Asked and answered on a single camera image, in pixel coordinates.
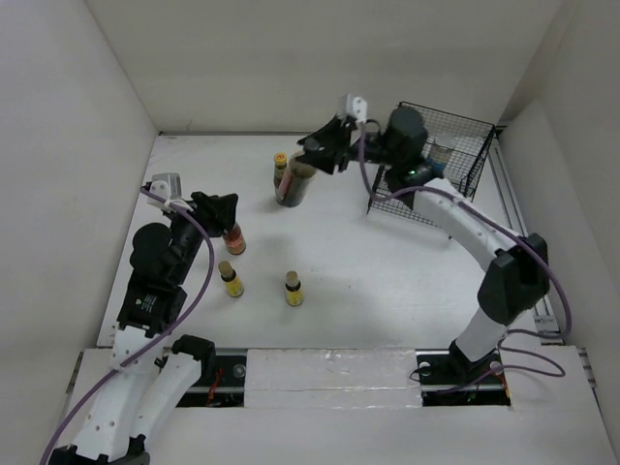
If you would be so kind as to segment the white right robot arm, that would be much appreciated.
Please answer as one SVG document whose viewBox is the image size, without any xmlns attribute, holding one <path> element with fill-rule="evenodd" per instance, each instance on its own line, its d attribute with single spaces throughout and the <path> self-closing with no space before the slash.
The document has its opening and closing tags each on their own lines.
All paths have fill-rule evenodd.
<svg viewBox="0 0 620 465">
<path fill-rule="evenodd" d="M 299 139 L 299 161 L 328 174 L 344 171 L 353 160 L 386 165 L 390 193 L 375 202 L 398 199 L 455 239 L 476 260 L 484 276 L 470 323 L 449 345 L 445 361 L 430 366 L 440 376 L 443 394 L 463 390 L 505 365 L 492 360 L 511 334 L 512 324 L 549 291 L 547 244 L 533 233 L 522 236 L 501 227 L 477 210 L 440 172 L 423 150 L 428 132 L 414 108 L 399 107 L 387 127 L 366 132 L 365 103 L 338 111 L 321 129 Z"/>
</svg>

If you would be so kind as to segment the white shaker blue label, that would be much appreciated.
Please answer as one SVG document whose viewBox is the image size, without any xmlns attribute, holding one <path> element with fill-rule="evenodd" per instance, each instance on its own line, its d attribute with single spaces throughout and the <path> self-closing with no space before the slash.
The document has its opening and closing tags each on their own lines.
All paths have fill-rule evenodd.
<svg viewBox="0 0 620 465">
<path fill-rule="evenodd" d="M 432 144 L 427 143 L 427 144 L 424 146 L 423 151 L 422 151 L 422 155 L 423 155 L 424 160 L 425 160 L 427 163 L 429 163 L 429 164 L 433 164 L 433 163 L 434 163 L 433 158 L 432 158 L 432 155 L 431 155 L 432 149 L 433 149 L 433 145 L 432 145 Z"/>
</svg>

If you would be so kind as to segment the small yellow bottle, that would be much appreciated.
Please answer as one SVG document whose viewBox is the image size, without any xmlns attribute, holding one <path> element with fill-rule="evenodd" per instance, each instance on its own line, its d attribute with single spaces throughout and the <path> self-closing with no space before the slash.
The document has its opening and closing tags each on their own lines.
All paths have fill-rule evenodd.
<svg viewBox="0 0 620 465">
<path fill-rule="evenodd" d="M 285 276 L 285 296 L 287 303 L 297 307 L 303 303 L 301 282 L 295 271 L 288 271 Z"/>
<path fill-rule="evenodd" d="M 224 282 L 227 294 L 230 297 L 240 297 L 244 293 L 243 283 L 233 266 L 228 261 L 218 263 L 220 277 Z"/>
</svg>

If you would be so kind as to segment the red sauce bottle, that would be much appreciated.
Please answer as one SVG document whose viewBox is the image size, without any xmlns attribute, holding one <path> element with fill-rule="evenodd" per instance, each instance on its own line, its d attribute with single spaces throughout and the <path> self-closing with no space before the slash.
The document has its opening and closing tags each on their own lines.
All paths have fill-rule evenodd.
<svg viewBox="0 0 620 465">
<path fill-rule="evenodd" d="M 228 252 L 232 255 L 240 255 L 246 250 L 246 242 L 241 227 L 235 224 L 222 236 Z"/>
</svg>

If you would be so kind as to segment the yellow cap sauce bottle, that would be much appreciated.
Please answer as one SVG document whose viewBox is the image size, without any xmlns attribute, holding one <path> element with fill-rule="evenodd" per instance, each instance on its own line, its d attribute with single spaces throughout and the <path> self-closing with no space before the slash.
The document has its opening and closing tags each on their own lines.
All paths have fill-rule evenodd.
<svg viewBox="0 0 620 465">
<path fill-rule="evenodd" d="M 273 185 L 278 189 L 288 164 L 288 156 L 284 152 L 278 152 L 273 156 Z"/>
</svg>

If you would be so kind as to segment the dark soy sauce bottle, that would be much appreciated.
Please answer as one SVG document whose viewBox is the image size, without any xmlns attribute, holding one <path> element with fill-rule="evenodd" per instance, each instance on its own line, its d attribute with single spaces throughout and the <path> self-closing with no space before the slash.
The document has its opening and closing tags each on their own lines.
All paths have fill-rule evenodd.
<svg viewBox="0 0 620 465">
<path fill-rule="evenodd" d="M 314 167 L 291 160 L 276 190 L 277 202 L 286 207 L 300 205 L 316 173 Z"/>
</svg>

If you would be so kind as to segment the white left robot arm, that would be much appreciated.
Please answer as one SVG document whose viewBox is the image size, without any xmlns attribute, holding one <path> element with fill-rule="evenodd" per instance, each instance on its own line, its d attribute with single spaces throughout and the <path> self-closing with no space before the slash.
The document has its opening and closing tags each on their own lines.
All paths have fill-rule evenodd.
<svg viewBox="0 0 620 465">
<path fill-rule="evenodd" d="M 148 446 L 193 384 L 215 375 L 215 345 L 183 335 L 163 351 L 171 333 L 202 300 L 192 302 L 183 283 L 201 246 L 233 230 L 238 196 L 194 192 L 188 201 L 146 195 L 170 219 L 149 223 L 132 239 L 132 273 L 116 319 L 108 373 L 57 426 L 43 464 L 147 464 Z"/>
</svg>

